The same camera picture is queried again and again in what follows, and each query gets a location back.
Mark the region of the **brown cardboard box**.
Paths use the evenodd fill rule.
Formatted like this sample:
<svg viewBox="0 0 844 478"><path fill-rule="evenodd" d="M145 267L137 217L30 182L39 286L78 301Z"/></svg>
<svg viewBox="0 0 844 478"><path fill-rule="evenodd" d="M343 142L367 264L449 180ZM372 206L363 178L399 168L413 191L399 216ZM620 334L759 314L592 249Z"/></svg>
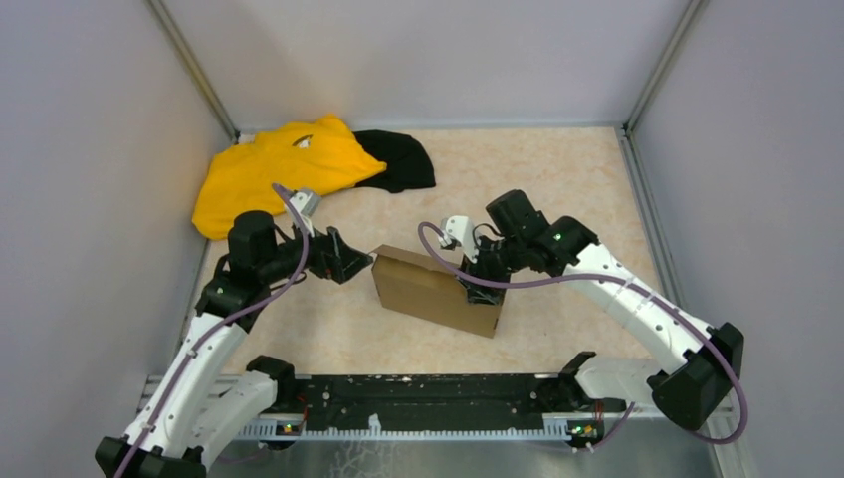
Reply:
<svg viewBox="0 0 844 478"><path fill-rule="evenodd" d="M503 306L472 304L458 279L428 255L390 245L374 250L372 276L383 308L491 339Z"/></svg>

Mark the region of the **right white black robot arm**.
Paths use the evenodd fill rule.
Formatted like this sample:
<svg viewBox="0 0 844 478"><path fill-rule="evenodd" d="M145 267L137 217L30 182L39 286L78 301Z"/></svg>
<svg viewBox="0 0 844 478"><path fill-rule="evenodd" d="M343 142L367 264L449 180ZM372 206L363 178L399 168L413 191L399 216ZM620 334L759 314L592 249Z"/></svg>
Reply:
<svg viewBox="0 0 844 478"><path fill-rule="evenodd" d="M581 353L564 369L560 396L573 410L594 401L649 403L676 425L699 430L734 390L744 336L714 327L668 301L618 261L581 221L549 221L520 189L486 207L498 235L478 232L467 216L442 221L440 243L463 250L459 280L472 303L496 304L524 269L561 278L603 310L648 352L646 359Z"/></svg>

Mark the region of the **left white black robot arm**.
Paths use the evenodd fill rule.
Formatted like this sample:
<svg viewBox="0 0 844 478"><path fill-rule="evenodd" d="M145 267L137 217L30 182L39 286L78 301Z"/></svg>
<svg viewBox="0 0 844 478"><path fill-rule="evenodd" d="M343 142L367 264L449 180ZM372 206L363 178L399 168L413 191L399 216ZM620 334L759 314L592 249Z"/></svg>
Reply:
<svg viewBox="0 0 844 478"><path fill-rule="evenodd" d="M107 477L204 477L224 448L264 411L306 413L292 364L254 358L221 394L211 390L261 312L306 277L344 284L370 266L334 227L305 219L283 233L263 211L239 215L228 252L202 289L187 335L150 400L119 437L105 437L95 459Z"/></svg>

